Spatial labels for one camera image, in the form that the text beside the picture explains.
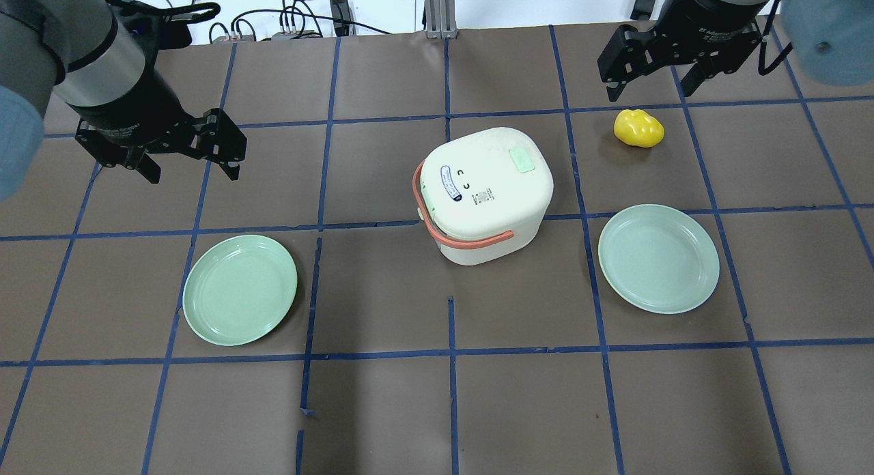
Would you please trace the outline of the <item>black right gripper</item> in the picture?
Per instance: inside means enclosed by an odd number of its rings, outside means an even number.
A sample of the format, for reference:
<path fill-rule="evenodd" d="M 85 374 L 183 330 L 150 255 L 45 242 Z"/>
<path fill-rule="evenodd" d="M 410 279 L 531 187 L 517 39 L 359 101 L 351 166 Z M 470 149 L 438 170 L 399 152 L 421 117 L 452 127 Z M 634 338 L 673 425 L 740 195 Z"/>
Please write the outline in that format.
<path fill-rule="evenodd" d="M 690 64 L 681 94 L 693 95 L 709 79 L 736 70 L 761 41 L 753 24 L 763 0 L 665 0 L 658 21 L 644 31 L 619 25 L 598 57 L 609 102 L 656 65 Z"/>

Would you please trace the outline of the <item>green plate near left arm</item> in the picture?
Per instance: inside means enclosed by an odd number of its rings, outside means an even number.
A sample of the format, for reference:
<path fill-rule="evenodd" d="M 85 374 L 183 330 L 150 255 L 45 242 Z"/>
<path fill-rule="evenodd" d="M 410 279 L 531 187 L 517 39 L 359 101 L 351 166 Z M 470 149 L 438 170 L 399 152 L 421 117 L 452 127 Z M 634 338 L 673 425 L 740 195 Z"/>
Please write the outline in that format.
<path fill-rule="evenodd" d="M 264 235 L 234 236 L 212 246 L 188 271 L 182 310 L 194 335 L 236 347 L 275 329 L 296 298 L 290 251 Z"/>

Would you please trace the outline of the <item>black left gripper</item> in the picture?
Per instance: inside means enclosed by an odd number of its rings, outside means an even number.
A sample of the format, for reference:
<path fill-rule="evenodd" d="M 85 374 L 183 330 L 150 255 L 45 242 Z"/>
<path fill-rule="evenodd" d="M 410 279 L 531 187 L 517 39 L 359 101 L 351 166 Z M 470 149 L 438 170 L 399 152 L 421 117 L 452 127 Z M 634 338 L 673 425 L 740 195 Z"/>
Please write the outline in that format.
<path fill-rule="evenodd" d="M 109 104 L 74 111 L 75 140 L 101 167 L 124 167 L 158 184 L 161 167 L 147 153 L 183 154 L 218 165 L 232 182 L 240 179 L 248 143 L 242 130 L 224 109 L 194 118 L 169 86 L 135 86 Z"/>

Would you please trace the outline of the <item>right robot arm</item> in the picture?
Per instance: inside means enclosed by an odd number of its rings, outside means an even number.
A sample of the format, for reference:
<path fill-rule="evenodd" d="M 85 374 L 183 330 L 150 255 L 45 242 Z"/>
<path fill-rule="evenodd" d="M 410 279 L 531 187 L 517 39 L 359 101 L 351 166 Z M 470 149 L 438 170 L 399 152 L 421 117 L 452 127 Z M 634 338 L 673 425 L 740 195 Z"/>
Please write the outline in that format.
<path fill-rule="evenodd" d="M 681 91 L 735 73 L 759 50 L 767 76 L 795 53 L 812 80 L 855 86 L 872 80 L 872 0 L 665 0 L 646 31 L 620 25 L 598 58 L 608 99 L 630 81 L 668 66 L 689 66 Z"/>

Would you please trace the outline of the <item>green plate near right arm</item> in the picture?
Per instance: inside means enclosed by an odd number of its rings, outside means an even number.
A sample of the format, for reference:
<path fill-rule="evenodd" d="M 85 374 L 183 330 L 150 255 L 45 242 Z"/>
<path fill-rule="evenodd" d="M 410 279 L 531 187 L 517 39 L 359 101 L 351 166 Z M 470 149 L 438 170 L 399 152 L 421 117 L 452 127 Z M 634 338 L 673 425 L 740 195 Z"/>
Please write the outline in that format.
<path fill-rule="evenodd" d="M 632 205 L 611 217 L 598 242 L 600 269 L 614 292 L 650 313 L 687 313 L 717 288 L 719 254 L 691 216 L 667 205 Z"/>

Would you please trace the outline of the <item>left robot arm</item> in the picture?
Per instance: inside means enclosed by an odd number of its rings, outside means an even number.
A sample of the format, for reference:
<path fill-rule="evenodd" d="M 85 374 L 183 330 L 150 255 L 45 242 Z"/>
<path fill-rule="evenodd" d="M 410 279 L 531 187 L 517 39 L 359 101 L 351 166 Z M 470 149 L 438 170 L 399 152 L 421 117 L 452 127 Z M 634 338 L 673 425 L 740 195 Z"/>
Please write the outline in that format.
<path fill-rule="evenodd" d="M 222 109 L 195 117 L 155 68 L 191 42 L 218 3 L 155 8 L 135 0 L 2 0 L 2 199 L 24 185 L 52 96 L 79 116 L 76 141 L 99 165 L 161 179 L 155 154 L 182 154 L 240 177 L 247 139 Z"/>

